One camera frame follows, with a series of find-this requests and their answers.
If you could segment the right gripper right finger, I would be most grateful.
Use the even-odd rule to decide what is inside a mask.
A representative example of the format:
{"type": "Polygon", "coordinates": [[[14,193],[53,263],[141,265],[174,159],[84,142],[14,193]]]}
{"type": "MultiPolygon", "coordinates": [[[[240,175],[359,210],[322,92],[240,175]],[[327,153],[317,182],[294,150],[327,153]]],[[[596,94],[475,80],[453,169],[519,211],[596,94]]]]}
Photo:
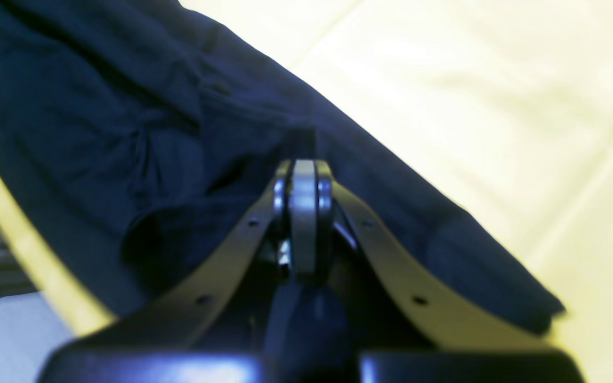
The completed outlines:
{"type": "Polygon", "coordinates": [[[314,162],[314,279],[368,339],[360,382],[582,382],[563,351],[483,311],[421,266],[380,217],[314,162]]]}

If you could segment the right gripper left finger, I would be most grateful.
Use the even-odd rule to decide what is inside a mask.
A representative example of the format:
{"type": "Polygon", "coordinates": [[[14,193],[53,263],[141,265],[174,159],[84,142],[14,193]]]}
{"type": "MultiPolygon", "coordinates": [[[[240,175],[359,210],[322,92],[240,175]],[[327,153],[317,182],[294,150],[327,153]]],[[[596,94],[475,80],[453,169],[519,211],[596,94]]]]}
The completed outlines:
{"type": "Polygon", "coordinates": [[[104,330],[54,352],[40,382],[263,382],[271,364],[251,353],[196,352],[192,347],[227,310],[256,261],[274,274],[280,253],[286,187],[282,162],[262,196],[223,243],[178,286],[104,330]]]}

